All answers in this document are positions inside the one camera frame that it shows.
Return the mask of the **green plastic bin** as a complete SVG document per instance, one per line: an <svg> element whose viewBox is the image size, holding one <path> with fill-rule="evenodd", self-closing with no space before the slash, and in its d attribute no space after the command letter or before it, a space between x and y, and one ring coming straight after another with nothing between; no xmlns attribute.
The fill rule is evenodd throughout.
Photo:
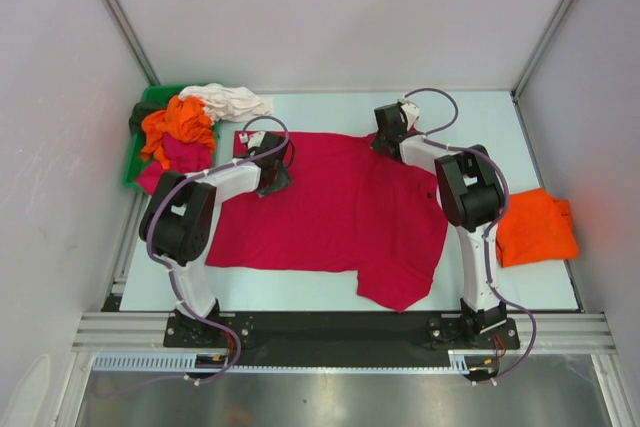
<svg viewBox="0 0 640 427"><path fill-rule="evenodd" d="M164 104L167 107L169 100L174 95L178 95L182 89L183 89L182 86L152 86L145 90L145 92L143 93L142 99L140 101L159 102L161 104ZM216 150L217 150L217 141L219 139L217 122L216 123L213 122L212 130L215 135ZM132 188L140 192L143 192L143 191L140 187L138 187L135 184L134 180L141 173L142 169L152 161L152 160L143 161L140 157L140 151L144 146L144 144L145 144L144 133L141 135L139 134L131 135L130 147L129 147L129 151L126 158L125 171L123 174L123 184L126 187ZM213 165L214 165L215 152L212 154Z"/></svg>

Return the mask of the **crimson t shirt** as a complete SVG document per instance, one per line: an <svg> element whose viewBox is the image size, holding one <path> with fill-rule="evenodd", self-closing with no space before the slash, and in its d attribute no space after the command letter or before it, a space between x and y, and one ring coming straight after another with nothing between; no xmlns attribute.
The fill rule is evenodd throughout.
<svg viewBox="0 0 640 427"><path fill-rule="evenodd" d="M224 202L211 267L357 275L357 293L402 312L428 296L448 222L435 175L374 152L372 138L293 132L292 183Z"/></svg>

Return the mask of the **dark green t shirt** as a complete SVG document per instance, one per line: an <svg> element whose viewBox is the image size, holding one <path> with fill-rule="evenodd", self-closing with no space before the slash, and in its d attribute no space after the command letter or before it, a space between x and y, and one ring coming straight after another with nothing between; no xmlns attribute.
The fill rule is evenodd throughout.
<svg viewBox="0 0 640 427"><path fill-rule="evenodd" d="M166 106L154 101L140 101L136 103L132 109L128 119L128 127L131 135L143 134L142 122L149 115L164 110Z"/></svg>

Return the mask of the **crumpled orange t shirt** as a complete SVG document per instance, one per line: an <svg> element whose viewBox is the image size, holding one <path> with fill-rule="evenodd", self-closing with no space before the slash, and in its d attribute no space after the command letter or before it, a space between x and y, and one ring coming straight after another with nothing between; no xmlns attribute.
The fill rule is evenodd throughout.
<svg viewBox="0 0 640 427"><path fill-rule="evenodd" d="M181 99L174 95L165 109L147 115L141 123L145 135L141 159L156 160L164 169L169 169L171 161L165 147L165 135L188 145L203 146L212 155L216 150L216 139L213 121L206 115L204 107L205 103L196 97Z"/></svg>

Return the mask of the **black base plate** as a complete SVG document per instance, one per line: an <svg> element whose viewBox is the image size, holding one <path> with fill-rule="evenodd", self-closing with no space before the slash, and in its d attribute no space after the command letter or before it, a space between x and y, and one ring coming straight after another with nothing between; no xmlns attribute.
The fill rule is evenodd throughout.
<svg viewBox="0 0 640 427"><path fill-rule="evenodd" d="M239 337L238 364L246 367L445 367L449 351L521 346L513 319L475 334L449 312L227 312L213 320Z"/></svg>

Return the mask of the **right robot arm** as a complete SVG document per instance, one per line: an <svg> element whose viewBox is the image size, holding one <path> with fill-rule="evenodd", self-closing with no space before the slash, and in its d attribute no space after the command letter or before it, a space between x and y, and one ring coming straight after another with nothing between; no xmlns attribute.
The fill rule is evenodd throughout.
<svg viewBox="0 0 640 427"><path fill-rule="evenodd" d="M483 146L457 148L429 140L411 129L417 112L408 101L376 108L372 148L436 177L436 198L456 229L462 255L463 293L454 338L484 348L507 321L506 302L496 294L496 229L507 196Z"/></svg>

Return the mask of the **aluminium frame rail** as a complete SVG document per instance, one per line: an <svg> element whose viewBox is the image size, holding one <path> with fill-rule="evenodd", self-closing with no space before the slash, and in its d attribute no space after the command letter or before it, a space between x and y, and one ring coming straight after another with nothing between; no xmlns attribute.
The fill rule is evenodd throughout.
<svg viewBox="0 0 640 427"><path fill-rule="evenodd" d="M72 349L76 352L156 351L162 348L167 312L87 312L82 315ZM535 354L617 352L602 314L538 313Z"/></svg>

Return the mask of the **folded orange t shirt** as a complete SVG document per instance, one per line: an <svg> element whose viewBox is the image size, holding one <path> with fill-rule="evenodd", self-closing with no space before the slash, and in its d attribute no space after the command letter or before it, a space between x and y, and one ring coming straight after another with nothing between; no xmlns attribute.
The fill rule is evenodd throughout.
<svg viewBox="0 0 640 427"><path fill-rule="evenodd" d="M568 200L542 188L509 197L506 215L498 224L496 255L501 267L573 260L579 256Z"/></svg>

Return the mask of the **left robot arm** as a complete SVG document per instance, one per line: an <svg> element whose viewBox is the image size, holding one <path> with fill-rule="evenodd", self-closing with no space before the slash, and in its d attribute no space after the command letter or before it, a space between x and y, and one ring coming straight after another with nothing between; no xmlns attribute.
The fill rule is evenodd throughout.
<svg viewBox="0 0 640 427"><path fill-rule="evenodd" d="M262 199L292 185L285 162L288 133L242 132L239 138L246 150L227 164L189 175L164 173L139 228L149 258L168 274L177 313L189 319L187 336L202 347L214 344L221 333L231 335L201 260L214 210L242 196Z"/></svg>

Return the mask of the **magenta t shirt in bin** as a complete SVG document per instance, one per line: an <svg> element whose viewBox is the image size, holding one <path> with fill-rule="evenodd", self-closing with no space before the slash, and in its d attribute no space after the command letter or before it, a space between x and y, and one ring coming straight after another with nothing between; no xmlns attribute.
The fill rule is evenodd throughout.
<svg viewBox="0 0 640 427"><path fill-rule="evenodd" d="M154 193L165 171L173 170L187 174L202 171L213 165L212 153L202 143L185 143L169 133L164 133L160 147L164 152L164 161L152 160L134 180L146 194Z"/></svg>

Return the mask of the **white t shirt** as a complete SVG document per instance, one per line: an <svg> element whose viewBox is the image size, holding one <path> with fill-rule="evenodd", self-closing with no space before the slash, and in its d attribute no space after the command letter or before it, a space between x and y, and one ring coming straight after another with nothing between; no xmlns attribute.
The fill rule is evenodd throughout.
<svg viewBox="0 0 640 427"><path fill-rule="evenodd" d="M271 115L274 100L262 97L246 87L225 87L218 83L203 86L187 86L179 94L184 100L188 97L199 99L204 113L214 122L248 122L253 118Z"/></svg>

